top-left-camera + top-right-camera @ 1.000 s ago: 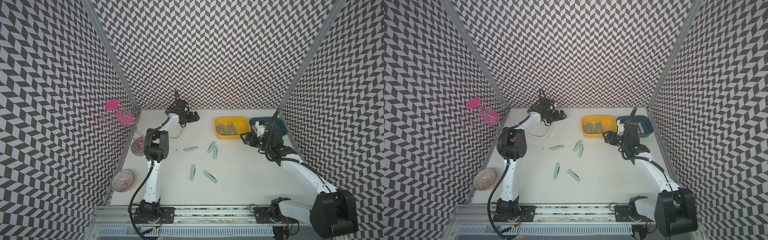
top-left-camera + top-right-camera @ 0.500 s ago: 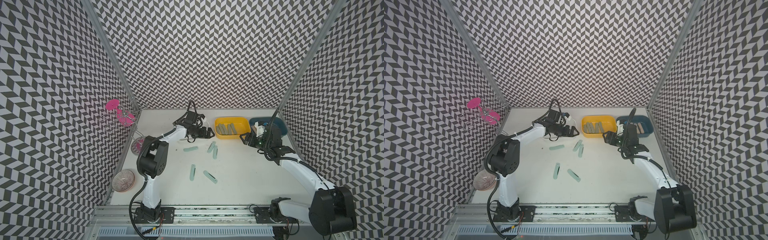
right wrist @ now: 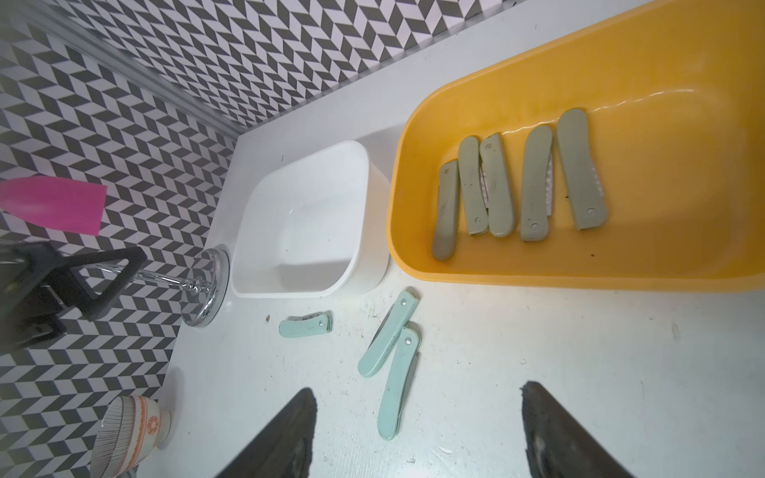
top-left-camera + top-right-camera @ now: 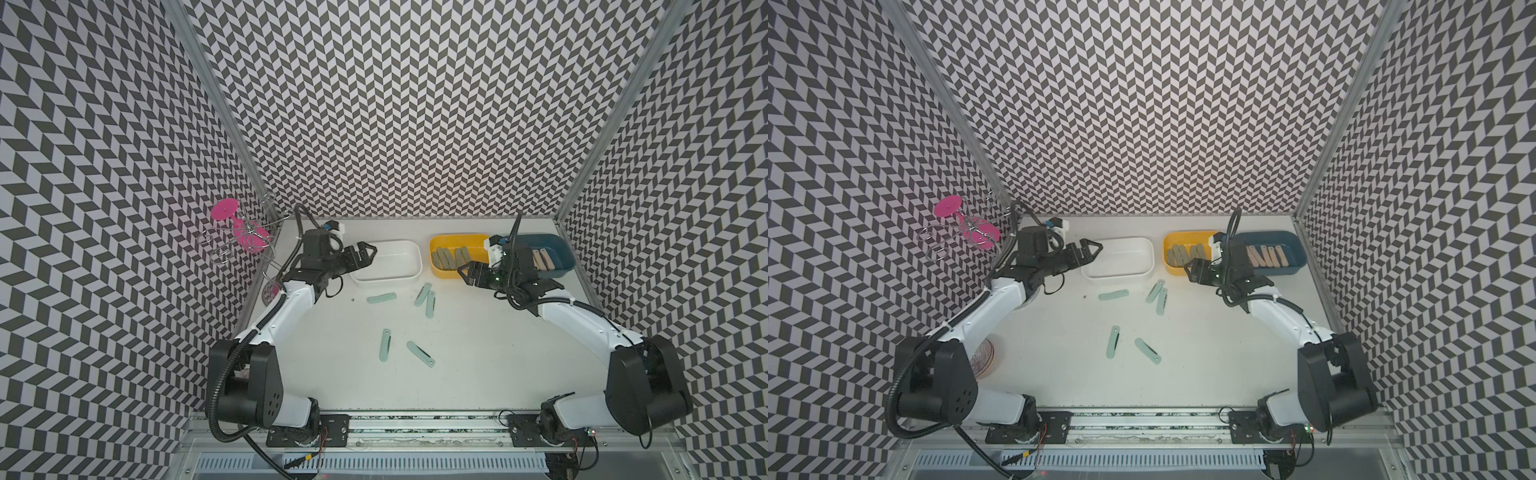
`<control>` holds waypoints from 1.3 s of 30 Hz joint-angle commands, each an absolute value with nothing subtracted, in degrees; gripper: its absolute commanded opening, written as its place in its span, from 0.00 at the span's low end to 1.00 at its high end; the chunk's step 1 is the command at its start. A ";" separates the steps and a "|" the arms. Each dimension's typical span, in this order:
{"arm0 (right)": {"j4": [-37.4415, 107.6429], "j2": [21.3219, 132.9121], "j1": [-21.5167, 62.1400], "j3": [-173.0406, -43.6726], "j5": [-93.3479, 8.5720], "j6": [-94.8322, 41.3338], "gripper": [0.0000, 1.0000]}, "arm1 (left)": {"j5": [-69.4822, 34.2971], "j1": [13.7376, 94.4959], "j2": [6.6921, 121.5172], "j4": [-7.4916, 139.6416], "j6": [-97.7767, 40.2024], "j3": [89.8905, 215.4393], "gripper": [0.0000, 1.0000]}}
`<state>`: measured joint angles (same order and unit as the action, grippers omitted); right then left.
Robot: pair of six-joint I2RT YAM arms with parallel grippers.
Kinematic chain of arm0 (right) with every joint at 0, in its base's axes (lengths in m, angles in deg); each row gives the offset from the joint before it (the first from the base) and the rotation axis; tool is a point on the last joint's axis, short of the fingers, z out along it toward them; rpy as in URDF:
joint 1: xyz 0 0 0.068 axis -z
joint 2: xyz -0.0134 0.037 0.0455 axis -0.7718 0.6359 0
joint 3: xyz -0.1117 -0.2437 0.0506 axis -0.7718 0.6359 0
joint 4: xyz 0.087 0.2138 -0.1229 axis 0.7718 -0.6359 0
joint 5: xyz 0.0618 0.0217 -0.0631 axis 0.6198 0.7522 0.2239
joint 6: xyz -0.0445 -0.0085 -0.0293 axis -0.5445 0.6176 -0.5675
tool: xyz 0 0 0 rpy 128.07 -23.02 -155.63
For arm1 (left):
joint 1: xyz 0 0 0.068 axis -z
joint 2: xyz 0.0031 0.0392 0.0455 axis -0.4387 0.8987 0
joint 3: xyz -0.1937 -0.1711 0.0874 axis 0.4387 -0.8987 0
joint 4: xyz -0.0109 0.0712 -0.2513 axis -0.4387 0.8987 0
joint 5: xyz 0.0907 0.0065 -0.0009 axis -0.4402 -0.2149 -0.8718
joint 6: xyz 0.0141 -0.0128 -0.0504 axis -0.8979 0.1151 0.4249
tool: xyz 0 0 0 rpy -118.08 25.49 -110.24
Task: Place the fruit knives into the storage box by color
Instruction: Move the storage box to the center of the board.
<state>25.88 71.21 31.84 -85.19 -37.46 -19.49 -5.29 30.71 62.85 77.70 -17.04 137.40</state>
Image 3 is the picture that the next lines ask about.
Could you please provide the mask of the white storage box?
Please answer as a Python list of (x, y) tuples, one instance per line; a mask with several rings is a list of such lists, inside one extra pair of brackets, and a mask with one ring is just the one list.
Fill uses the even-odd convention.
[(362, 295), (390, 253), (390, 181), (357, 141), (343, 141), (266, 175), (245, 207), (230, 284), (249, 299)]

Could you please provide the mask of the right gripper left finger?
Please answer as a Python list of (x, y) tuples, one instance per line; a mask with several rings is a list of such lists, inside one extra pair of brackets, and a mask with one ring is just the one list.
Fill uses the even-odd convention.
[(217, 477), (308, 477), (317, 411), (312, 390), (303, 388)]

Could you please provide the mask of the olive fruit knife angled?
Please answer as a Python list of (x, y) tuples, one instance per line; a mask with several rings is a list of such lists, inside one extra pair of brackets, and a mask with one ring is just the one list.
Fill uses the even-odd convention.
[(486, 137), (479, 147), (488, 196), (489, 231), (495, 237), (507, 237), (516, 228), (516, 213), (502, 135)]

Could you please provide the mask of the yellow storage box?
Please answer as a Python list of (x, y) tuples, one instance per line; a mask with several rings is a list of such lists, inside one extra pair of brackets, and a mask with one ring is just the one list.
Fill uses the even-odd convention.
[[(432, 253), (440, 169), (497, 133), (515, 191), (528, 135), (579, 108), (609, 219), (580, 231), (562, 171), (549, 235), (472, 236)], [(414, 278), (737, 292), (764, 285), (764, 5), (654, 1), (457, 80), (400, 137), (388, 247)]]

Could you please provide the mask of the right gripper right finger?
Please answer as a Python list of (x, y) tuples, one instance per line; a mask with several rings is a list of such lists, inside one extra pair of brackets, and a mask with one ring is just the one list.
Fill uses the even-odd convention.
[(521, 413), (533, 477), (631, 475), (539, 382), (524, 384)]

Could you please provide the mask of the olive fruit knife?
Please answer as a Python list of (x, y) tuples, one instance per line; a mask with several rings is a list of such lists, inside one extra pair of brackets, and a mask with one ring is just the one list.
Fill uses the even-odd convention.
[(590, 151), (588, 117), (571, 109), (557, 123), (557, 140), (568, 198), (578, 230), (603, 226), (610, 213)]
[(488, 231), (488, 213), (481, 189), (479, 141), (476, 137), (466, 137), (460, 143), (458, 168), (468, 234), (484, 234)]
[(444, 163), (439, 170), (436, 225), (434, 229), (432, 254), (439, 262), (449, 260), (456, 247), (459, 170), (457, 161)]
[(549, 234), (548, 172), (551, 171), (553, 131), (549, 125), (532, 129), (524, 149), (521, 238), (524, 242), (544, 240)]

